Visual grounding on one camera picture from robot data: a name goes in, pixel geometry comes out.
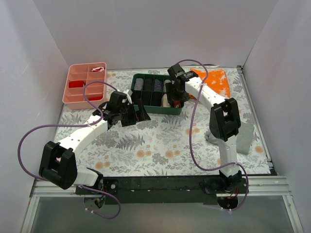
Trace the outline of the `white grey striped sock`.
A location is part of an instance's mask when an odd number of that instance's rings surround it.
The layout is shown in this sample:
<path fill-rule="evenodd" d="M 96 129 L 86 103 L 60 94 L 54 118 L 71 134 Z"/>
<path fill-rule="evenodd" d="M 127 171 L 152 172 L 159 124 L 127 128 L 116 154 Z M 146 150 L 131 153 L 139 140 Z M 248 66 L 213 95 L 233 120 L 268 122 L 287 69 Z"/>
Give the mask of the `white grey striped sock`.
<path fill-rule="evenodd" d="M 168 84 L 168 83 L 171 83 L 171 80 L 166 79 L 166 80 L 164 80 L 164 82 L 163 82 L 163 92 L 164 92 L 164 93 L 167 92 L 167 91 L 166 91 L 166 84 Z"/>

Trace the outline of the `black rolled sock front right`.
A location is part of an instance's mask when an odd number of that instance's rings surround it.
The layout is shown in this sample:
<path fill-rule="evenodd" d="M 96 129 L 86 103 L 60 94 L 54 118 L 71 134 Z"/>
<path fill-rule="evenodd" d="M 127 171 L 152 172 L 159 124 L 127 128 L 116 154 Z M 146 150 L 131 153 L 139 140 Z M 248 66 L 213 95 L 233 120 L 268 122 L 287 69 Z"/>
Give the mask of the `black rolled sock front right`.
<path fill-rule="evenodd" d="M 162 101 L 162 93 L 153 92 L 151 99 L 151 106 L 161 106 L 161 101 Z"/>

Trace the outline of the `pink divided organiser box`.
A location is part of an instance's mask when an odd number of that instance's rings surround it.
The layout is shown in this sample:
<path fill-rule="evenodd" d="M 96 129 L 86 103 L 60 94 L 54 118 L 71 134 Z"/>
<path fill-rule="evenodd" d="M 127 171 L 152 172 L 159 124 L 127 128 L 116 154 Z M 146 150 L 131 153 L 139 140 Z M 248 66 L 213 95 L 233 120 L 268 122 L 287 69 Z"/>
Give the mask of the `pink divided organiser box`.
<path fill-rule="evenodd" d="M 94 67 L 105 67 L 104 72 L 91 72 Z M 82 80 L 84 87 L 69 88 L 69 82 Z M 63 103 L 71 110 L 91 109 L 93 103 L 99 106 L 106 100 L 106 63 L 75 64 L 69 67 L 66 85 L 63 94 Z M 89 101 L 91 97 L 103 97 L 101 100 Z"/>

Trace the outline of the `blue striped rolled sock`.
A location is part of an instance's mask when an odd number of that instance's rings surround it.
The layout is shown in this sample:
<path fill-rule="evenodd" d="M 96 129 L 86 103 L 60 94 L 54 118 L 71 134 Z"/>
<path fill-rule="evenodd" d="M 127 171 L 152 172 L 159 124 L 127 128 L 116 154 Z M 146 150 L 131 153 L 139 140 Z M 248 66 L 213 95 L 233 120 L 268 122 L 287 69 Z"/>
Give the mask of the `blue striped rolled sock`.
<path fill-rule="evenodd" d="M 154 79 L 153 91 L 154 92 L 162 92 L 163 82 L 159 79 Z"/>

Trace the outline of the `black rolled sock front left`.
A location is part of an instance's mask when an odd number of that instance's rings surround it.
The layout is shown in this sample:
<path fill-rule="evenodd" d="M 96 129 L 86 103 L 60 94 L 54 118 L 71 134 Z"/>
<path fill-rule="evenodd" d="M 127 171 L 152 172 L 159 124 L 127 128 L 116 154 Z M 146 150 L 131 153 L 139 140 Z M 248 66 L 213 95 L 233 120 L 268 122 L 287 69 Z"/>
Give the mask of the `black rolled sock front left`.
<path fill-rule="evenodd" d="M 132 101 L 134 104 L 138 105 L 138 103 L 141 100 L 141 94 L 142 94 L 142 91 L 140 91 L 140 90 L 134 90 L 133 91 L 131 98 L 132 98 Z"/>

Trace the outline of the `orange white patterned cloth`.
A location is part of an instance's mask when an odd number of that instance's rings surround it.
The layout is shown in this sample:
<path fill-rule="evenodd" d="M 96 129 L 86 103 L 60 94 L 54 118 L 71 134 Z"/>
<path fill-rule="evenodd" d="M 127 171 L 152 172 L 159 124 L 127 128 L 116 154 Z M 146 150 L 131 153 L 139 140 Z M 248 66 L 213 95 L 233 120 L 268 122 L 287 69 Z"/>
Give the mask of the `orange white patterned cloth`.
<path fill-rule="evenodd" d="M 222 97 L 231 98 L 229 82 L 223 69 L 209 71 L 205 83 Z"/>

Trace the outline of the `cream rolled sock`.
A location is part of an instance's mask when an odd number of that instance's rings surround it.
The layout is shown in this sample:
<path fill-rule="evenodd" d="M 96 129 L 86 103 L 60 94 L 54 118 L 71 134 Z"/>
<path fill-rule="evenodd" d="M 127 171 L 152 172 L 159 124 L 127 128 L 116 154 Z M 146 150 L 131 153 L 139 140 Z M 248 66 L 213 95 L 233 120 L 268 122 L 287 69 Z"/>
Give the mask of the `cream rolled sock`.
<path fill-rule="evenodd" d="M 161 99 L 161 106 L 162 107 L 165 107 L 165 108 L 170 108 L 171 105 L 169 104 L 168 102 L 168 97 L 167 97 L 167 94 L 164 94 L 162 99 Z"/>

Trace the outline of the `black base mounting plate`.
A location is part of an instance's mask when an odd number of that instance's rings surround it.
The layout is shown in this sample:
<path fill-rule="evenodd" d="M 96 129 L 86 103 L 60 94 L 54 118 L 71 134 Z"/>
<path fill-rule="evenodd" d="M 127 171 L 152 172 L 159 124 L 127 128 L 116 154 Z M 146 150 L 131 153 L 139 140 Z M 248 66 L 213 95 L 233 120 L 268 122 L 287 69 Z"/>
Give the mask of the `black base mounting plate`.
<path fill-rule="evenodd" d="M 75 193 L 95 198 L 98 208 L 114 204 L 201 203 L 225 209 L 238 206 L 248 182 L 240 174 L 207 176 L 148 176 L 100 178 L 92 187 L 79 185 Z"/>

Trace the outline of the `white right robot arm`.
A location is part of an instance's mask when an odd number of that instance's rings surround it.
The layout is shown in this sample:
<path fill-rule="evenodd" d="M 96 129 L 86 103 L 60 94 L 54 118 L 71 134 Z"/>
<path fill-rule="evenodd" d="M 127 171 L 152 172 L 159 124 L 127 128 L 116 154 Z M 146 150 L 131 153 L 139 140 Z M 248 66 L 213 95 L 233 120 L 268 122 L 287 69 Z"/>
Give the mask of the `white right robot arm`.
<path fill-rule="evenodd" d="M 194 71 L 186 72 L 180 64 L 168 69 L 171 82 L 166 84 L 168 103 L 174 108 L 182 108 L 190 96 L 202 103 L 210 113 L 209 129 L 216 138 L 221 159 L 219 189 L 233 192 L 242 180 L 242 172 L 237 164 L 237 135 L 241 127 L 239 108 L 234 98 L 226 99 L 217 94 Z"/>

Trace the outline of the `grey folded cloth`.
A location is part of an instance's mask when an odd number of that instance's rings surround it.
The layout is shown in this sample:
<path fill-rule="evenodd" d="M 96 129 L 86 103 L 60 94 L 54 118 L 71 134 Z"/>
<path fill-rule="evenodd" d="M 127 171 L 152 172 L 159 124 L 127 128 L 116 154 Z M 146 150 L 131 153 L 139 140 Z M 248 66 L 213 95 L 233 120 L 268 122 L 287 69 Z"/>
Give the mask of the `grey folded cloth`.
<path fill-rule="evenodd" d="M 254 136 L 254 125 L 250 123 L 241 122 L 241 127 L 239 128 L 239 133 L 237 135 L 237 153 L 247 155 L 252 144 L 252 139 Z M 218 145 L 217 139 L 212 135 L 210 130 L 207 130 L 204 134 L 206 141 Z"/>

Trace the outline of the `green divided organiser box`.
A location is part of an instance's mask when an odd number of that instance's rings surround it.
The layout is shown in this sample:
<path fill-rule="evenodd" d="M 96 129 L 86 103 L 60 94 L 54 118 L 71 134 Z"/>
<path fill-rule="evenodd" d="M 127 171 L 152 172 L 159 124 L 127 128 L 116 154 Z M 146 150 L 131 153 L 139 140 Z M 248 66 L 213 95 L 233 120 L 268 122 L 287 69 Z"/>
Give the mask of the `green divided organiser box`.
<path fill-rule="evenodd" d="M 164 82 L 164 80 L 169 79 L 171 80 L 171 78 L 169 77 L 169 75 L 154 75 L 154 74 L 143 74 L 143 73 L 137 73 L 133 76 L 132 78 L 132 83 L 131 83 L 131 91 L 134 91 L 134 85 L 135 85 L 135 80 L 137 78 L 143 78 L 144 80 L 147 78 L 151 78 L 153 79 L 159 79 L 162 82 Z M 145 106 L 144 108 L 146 110 L 147 113 L 153 113 L 153 114 L 165 114 L 165 115 L 179 115 L 182 112 L 182 108 L 165 108 L 162 106 Z"/>

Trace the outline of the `black rolled sock front middle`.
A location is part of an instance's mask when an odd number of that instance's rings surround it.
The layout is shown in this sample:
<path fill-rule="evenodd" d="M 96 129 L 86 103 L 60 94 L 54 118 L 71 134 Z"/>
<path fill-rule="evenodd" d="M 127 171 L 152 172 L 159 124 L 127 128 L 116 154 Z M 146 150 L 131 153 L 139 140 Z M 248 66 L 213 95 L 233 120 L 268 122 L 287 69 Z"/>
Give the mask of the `black rolled sock front middle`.
<path fill-rule="evenodd" d="M 141 99 L 142 99 L 143 105 L 150 106 L 151 98 L 152 98 L 151 91 L 142 91 Z"/>

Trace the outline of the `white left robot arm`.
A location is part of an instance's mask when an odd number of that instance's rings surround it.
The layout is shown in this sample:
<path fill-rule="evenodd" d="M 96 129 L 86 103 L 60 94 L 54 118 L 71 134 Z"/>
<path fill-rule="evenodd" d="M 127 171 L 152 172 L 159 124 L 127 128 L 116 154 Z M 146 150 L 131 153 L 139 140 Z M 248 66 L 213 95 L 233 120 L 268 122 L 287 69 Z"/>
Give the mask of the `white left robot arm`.
<path fill-rule="evenodd" d="M 72 185 L 84 185 L 92 194 L 99 194 L 104 187 L 102 174 L 91 168 L 77 167 L 76 157 L 118 122 L 126 127 L 148 120 L 150 117 L 141 99 L 114 91 L 109 101 L 99 105 L 82 127 L 66 138 L 44 146 L 40 177 L 64 190 Z"/>

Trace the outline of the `orange and cream underwear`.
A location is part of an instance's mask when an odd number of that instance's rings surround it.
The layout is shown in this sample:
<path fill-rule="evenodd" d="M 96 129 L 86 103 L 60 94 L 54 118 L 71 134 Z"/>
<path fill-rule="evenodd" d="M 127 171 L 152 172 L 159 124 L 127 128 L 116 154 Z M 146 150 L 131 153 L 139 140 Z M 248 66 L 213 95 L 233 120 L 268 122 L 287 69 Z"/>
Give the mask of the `orange and cream underwear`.
<path fill-rule="evenodd" d="M 172 107 L 173 107 L 173 108 L 182 108 L 183 105 L 181 104 L 180 101 L 174 101 L 174 102 L 172 103 Z"/>

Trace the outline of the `floral patterned table mat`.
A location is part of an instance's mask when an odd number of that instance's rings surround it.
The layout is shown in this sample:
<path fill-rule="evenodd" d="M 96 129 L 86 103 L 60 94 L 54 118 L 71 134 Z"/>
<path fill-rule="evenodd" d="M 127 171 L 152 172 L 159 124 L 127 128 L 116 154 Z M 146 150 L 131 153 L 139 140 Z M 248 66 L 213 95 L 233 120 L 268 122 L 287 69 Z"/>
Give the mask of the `floral patterned table mat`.
<path fill-rule="evenodd" d="M 247 155 L 238 154 L 238 162 L 248 175 L 270 174 L 267 153 L 256 128 L 256 121 L 236 68 L 222 69 L 227 76 L 230 95 L 239 105 L 241 122 L 255 127 Z M 109 71 L 107 82 L 123 91 L 131 87 L 134 74 L 167 74 L 167 69 Z M 77 166 L 90 167 L 104 176 L 177 176 L 218 174 L 204 172 L 195 166 L 189 150 L 189 127 L 195 100 L 185 103 L 179 115 L 149 114 L 150 121 L 122 127 L 119 122 L 106 133 L 98 136 L 80 155 Z M 70 110 L 63 107 L 59 124 L 83 124 L 92 109 Z M 219 148 L 205 139 L 209 112 L 198 104 L 192 129 L 192 146 L 197 163 L 203 168 L 218 167 L 221 163 Z"/>

